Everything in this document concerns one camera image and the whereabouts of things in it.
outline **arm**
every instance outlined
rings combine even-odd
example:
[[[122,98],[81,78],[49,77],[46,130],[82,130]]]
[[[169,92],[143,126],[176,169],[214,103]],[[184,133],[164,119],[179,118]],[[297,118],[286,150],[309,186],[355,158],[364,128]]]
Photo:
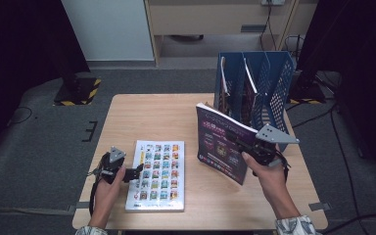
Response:
[[[276,215],[276,228],[278,234],[316,234],[311,220],[302,216],[286,187],[283,165],[272,167],[258,164],[247,153],[242,153],[246,164],[258,175],[258,181],[263,190],[264,197],[270,203]]]
[[[95,195],[94,212],[88,225],[80,228],[75,234],[107,234],[103,229],[109,220],[112,207],[118,198],[120,183],[124,178],[126,168],[122,166],[112,184],[101,179]]]

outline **white panel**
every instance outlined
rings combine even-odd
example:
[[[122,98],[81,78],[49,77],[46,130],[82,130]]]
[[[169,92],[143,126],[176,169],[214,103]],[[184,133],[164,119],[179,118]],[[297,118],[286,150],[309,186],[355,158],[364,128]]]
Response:
[[[142,0],[62,0],[87,61],[153,61]]]

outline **magazine cover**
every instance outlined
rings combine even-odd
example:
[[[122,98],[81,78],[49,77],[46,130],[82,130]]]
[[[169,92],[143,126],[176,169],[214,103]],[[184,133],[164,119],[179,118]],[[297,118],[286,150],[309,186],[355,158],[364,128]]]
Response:
[[[229,141],[226,134],[234,134],[246,144],[253,145],[258,131],[203,103],[197,105],[197,116],[198,159],[243,185],[247,165],[238,146]]]
[[[184,142],[136,142],[133,167],[143,164],[139,179],[129,181],[128,212],[184,211]]]

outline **wooden table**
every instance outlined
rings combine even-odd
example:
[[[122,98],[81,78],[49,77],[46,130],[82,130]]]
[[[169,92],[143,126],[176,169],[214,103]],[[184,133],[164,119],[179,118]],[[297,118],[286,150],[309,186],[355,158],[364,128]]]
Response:
[[[260,230],[274,229],[274,213],[264,198],[258,179],[249,170],[243,186],[197,159],[198,129],[195,106],[213,100],[213,94],[116,95],[109,109],[89,171],[116,146],[127,153],[132,167],[136,140],[185,141],[185,212],[126,212],[128,184],[121,183],[107,228],[118,230]],[[294,132],[287,119],[290,133]],[[327,227],[324,211],[311,211],[318,203],[299,145],[284,152],[292,166],[288,188],[298,209],[317,229]],[[86,179],[80,202],[88,202],[94,176]],[[88,209],[77,209],[74,228],[86,225]]]

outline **patterned sleeve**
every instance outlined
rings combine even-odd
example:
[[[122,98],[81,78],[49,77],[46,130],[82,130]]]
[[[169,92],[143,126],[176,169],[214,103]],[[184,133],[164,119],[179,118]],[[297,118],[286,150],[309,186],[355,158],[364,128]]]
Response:
[[[108,232],[98,227],[84,226],[78,229],[75,235],[108,235]]]
[[[306,215],[276,220],[275,225],[279,235],[320,235],[315,231],[312,220]]]

